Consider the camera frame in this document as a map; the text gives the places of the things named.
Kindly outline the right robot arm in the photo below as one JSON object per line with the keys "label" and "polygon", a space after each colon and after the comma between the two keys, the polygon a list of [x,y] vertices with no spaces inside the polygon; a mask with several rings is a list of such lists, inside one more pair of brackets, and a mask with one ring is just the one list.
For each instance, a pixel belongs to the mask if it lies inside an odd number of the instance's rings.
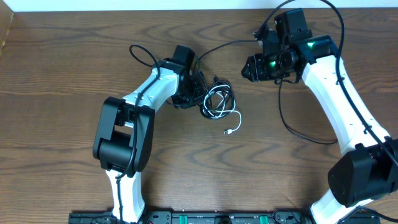
{"label": "right robot arm", "polygon": [[397,141],[376,121],[350,81],[341,45],[314,36],[301,9],[271,13],[254,33],[263,51],[250,56],[242,76],[282,83],[291,73],[312,91],[335,132],[341,159],[328,172],[328,191],[305,221],[343,223],[368,203],[397,190]]}

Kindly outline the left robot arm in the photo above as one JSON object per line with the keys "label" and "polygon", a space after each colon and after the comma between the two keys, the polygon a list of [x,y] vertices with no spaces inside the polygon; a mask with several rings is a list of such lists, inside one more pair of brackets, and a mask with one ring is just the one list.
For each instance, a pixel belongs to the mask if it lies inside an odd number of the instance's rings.
{"label": "left robot arm", "polygon": [[145,211],[141,172],[152,150],[155,114],[172,100],[175,108],[196,106],[203,94],[192,77],[194,51],[178,45],[170,58],[154,60],[150,75],[123,98],[108,97],[102,106],[93,143],[112,187],[111,223],[139,223]]}

